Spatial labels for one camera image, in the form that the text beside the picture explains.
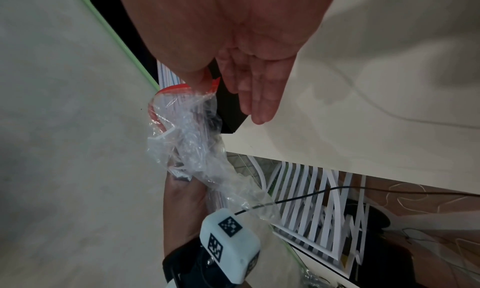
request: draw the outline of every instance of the clear plastic bag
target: clear plastic bag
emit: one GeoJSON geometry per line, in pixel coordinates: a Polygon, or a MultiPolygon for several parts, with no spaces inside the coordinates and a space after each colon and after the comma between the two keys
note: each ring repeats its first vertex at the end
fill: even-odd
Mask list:
{"type": "Polygon", "coordinates": [[[194,176],[239,208],[270,223],[280,220],[272,198],[250,176],[238,174],[227,160],[217,116],[217,91],[220,79],[205,94],[192,91],[187,84],[160,90],[148,105],[153,135],[148,152],[176,176],[194,176]]]}

